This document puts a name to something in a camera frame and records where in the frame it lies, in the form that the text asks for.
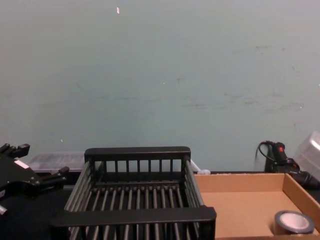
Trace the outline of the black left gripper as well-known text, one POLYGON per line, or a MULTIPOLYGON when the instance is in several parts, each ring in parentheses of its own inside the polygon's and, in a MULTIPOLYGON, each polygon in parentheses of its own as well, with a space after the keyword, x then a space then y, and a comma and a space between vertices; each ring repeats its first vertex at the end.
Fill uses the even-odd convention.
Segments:
POLYGON ((57 172, 38 176, 27 164, 17 158, 28 155, 30 145, 13 146, 8 143, 0 147, 0 199, 15 195, 33 196, 38 191, 48 192, 62 189, 67 182, 70 168, 65 166, 57 172))

